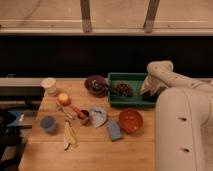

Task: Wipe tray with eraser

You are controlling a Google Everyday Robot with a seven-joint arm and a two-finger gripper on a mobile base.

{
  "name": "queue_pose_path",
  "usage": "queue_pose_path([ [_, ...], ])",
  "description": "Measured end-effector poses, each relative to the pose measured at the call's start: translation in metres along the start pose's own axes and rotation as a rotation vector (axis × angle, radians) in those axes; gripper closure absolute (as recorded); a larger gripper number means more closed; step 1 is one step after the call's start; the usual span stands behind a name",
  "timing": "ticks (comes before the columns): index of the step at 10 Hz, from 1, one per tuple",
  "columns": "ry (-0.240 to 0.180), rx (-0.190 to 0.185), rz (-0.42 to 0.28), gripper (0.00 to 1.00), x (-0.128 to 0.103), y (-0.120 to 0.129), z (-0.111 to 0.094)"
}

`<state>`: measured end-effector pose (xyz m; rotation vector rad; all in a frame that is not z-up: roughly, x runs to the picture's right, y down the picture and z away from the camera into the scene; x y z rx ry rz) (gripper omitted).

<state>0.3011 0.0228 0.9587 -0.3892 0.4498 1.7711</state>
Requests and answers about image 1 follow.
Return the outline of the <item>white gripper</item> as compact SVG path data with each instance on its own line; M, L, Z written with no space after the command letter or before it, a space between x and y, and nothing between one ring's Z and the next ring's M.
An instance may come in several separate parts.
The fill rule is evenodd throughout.
M153 76L148 75L141 85L140 94L154 96L161 93L165 88L166 85L163 82Z

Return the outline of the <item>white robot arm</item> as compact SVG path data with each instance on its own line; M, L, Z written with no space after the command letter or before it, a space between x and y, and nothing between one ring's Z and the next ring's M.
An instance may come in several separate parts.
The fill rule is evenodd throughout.
M153 61L140 94L154 95L155 171L206 171L201 137L203 125L213 125L213 85L173 71L173 63Z

